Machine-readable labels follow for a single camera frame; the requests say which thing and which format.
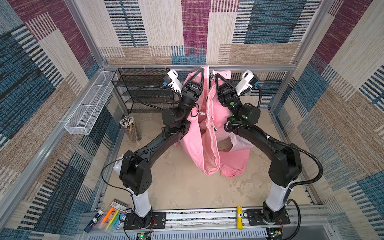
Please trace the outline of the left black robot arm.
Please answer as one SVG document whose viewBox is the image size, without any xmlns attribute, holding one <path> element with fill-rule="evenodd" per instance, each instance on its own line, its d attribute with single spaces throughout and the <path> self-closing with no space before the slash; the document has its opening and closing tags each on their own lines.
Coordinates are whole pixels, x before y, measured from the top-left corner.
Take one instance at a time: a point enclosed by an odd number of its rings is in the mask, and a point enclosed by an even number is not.
<svg viewBox="0 0 384 240">
<path fill-rule="evenodd" d="M 191 125 L 188 117 L 192 109 L 198 105 L 205 76 L 205 69 L 201 67 L 185 81 L 178 105 L 162 111 L 164 127 L 155 139 L 135 152 L 127 151 L 124 154 L 119 178 L 133 200 L 133 212 L 126 217 L 124 226 L 126 230 L 147 229 L 155 225 L 148 195 L 152 183 L 151 168 L 169 147 L 188 133 Z"/>
</svg>

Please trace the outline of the pink zip-up jacket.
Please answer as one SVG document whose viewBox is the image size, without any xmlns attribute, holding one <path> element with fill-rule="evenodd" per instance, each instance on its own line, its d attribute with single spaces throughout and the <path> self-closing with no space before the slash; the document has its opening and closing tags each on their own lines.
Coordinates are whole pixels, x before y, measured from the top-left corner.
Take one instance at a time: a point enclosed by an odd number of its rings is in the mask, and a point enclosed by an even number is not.
<svg viewBox="0 0 384 240">
<path fill-rule="evenodd" d="M 224 177 L 236 177 L 246 170 L 253 144 L 225 131 L 231 112 L 219 102 L 215 83 L 209 79 L 209 67 L 203 68 L 206 76 L 198 106 L 188 117 L 188 133 L 175 146 L 182 146 L 206 175 L 220 171 Z"/>
</svg>

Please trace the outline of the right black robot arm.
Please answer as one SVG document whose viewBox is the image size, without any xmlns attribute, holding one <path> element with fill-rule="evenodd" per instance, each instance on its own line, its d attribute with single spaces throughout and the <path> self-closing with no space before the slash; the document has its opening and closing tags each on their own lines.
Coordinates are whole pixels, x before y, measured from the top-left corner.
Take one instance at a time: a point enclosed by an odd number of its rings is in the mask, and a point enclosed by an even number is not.
<svg viewBox="0 0 384 240">
<path fill-rule="evenodd" d="M 220 104 L 231 112 L 224 125 L 225 131 L 246 139 L 271 161 L 269 177 L 272 184 L 260 215 L 265 224 L 275 224 L 284 215 L 292 185 L 302 171 L 300 152 L 296 145 L 281 143 L 256 125 L 261 110 L 250 103 L 243 104 L 231 80 L 219 73 L 213 78 Z"/>
</svg>

